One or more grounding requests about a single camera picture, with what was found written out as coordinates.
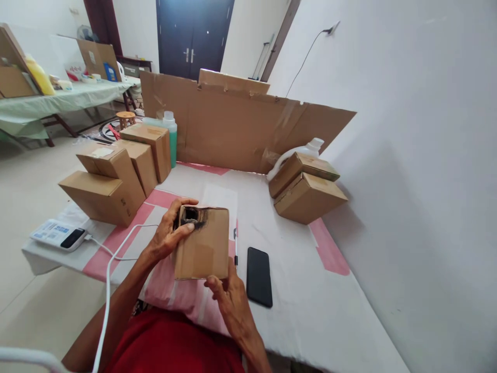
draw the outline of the red shirt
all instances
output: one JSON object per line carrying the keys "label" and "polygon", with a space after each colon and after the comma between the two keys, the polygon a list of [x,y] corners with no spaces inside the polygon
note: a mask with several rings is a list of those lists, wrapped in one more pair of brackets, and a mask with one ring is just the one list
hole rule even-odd
{"label": "red shirt", "polygon": [[185,315],[153,308],[129,321],[105,372],[244,373],[230,338],[194,325]]}

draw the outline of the black smartphone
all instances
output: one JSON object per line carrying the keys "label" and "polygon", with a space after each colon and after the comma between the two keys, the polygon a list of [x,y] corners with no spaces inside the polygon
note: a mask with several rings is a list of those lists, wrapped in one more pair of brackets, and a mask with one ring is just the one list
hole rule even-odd
{"label": "black smartphone", "polygon": [[252,247],[247,255],[247,297],[268,308],[273,306],[269,256]]}

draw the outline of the green tablecloth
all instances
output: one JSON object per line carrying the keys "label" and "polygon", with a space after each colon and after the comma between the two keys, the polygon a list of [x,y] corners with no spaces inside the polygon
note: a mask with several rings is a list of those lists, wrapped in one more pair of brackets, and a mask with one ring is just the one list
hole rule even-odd
{"label": "green tablecloth", "polygon": [[55,96],[0,99],[0,129],[12,136],[48,138],[40,119],[63,111],[81,110],[110,102],[130,88],[132,82],[73,83],[73,91]]}

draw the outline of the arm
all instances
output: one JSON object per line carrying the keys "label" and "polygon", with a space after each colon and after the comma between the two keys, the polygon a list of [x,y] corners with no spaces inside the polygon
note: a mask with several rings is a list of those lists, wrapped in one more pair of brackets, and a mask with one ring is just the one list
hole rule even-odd
{"label": "arm", "polygon": [[238,277],[233,259],[229,258],[228,280],[224,284],[209,276],[204,286],[214,293],[226,327],[248,360],[249,373],[271,373],[264,342],[255,326],[245,284]]}
{"label": "arm", "polygon": [[[182,238],[188,236],[193,231],[193,224],[187,224],[173,232],[172,225],[180,206],[187,204],[196,205],[197,203],[197,200],[190,198],[176,199],[172,203],[169,210],[162,217],[154,237],[110,298],[109,320],[99,371],[103,371],[112,358],[115,349],[126,331],[136,299],[152,269],[160,260],[173,252]],[[100,308],[95,316],[93,316],[66,356],[62,359],[62,363],[68,370],[75,372],[92,371],[104,321],[104,310],[105,306]]]}

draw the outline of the white wall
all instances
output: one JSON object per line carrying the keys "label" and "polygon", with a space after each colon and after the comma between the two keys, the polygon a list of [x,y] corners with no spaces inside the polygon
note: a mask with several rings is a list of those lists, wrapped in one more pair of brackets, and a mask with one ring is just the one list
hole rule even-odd
{"label": "white wall", "polygon": [[0,22],[76,37],[81,25],[90,25],[83,0],[2,1]]}
{"label": "white wall", "polygon": [[412,373],[497,370],[497,5],[303,0],[269,79],[358,112],[325,217]]}
{"label": "white wall", "polygon": [[152,61],[152,72],[159,72],[157,9],[155,0],[113,0],[115,19],[123,55]]}
{"label": "white wall", "polygon": [[289,0],[235,0],[222,73],[242,78],[252,76],[262,45],[271,40],[272,34],[274,44],[289,3]]}

